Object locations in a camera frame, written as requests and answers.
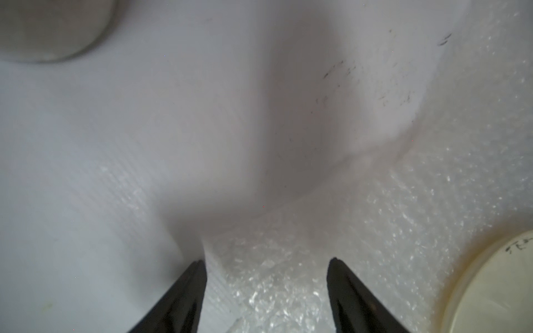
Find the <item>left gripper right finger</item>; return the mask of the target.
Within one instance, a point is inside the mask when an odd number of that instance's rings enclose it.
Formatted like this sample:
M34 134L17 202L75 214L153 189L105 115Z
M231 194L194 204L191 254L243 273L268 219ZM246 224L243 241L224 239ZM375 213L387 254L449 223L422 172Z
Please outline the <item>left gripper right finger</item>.
M408 333L408 330L340 259L330 260L326 281L337 332Z

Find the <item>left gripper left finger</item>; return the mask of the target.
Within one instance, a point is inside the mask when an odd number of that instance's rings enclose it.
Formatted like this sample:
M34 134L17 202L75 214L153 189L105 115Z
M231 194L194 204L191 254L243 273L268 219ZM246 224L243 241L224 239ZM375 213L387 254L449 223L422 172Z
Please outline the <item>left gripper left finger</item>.
M130 333L196 333L207 281L205 262L191 263Z

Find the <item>clear bubble wrap sheet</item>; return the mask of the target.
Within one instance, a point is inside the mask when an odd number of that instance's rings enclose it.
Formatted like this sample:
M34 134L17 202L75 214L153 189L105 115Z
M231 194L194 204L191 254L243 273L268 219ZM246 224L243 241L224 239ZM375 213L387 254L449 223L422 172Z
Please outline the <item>clear bubble wrap sheet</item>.
M334 332L332 258L436 332L531 227L531 1L118 1L1 61L3 332L128 332L197 259L200 332Z

